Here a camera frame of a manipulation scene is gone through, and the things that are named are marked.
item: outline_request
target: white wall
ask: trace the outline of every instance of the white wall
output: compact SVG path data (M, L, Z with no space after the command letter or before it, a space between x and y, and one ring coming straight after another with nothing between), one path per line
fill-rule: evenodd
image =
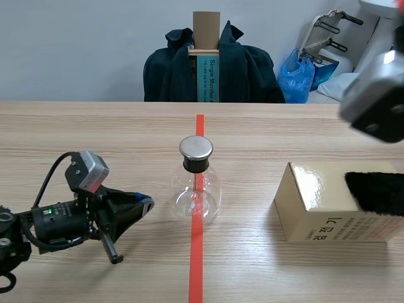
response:
M277 72L315 16L351 1L0 0L0 100L140 101L147 57L193 10L221 11Z

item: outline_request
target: black brush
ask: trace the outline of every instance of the black brush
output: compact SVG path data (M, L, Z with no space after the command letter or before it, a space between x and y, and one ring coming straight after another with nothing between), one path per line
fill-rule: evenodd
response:
M348 172L345 180L364 211L404 217L404 174Z

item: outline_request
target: white object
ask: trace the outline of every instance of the white object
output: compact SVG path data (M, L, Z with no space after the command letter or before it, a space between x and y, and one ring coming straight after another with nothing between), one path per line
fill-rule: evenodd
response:
M333 79L330 79L318 86L317 91L323 95L329 96L338 101L342 101L345 90L359 76L358 73L341 74Z
M380 17L379 25L357 66L356 72L361 73L376 56L388 52L393 45L394 18L398 6L395 0L359 0L359 4L369 13Z
M351 73L354 68L354 65L352 64L352 61L350 59L344 56L336 55L333 52L330 52L329 50L321 49L319 51L319 55L322 55L324 57L339 62L339 65L335 69L334 73L331 75L330 79L340 76L341 74Z

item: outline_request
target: blue plastic bag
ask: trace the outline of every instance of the blue plastic bag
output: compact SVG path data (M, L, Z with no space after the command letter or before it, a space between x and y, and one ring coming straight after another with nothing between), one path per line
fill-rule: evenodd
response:
M299 62L299 51L295 49L282 64L279 85L286 103L306 103L313 83L315 68L310 59Z

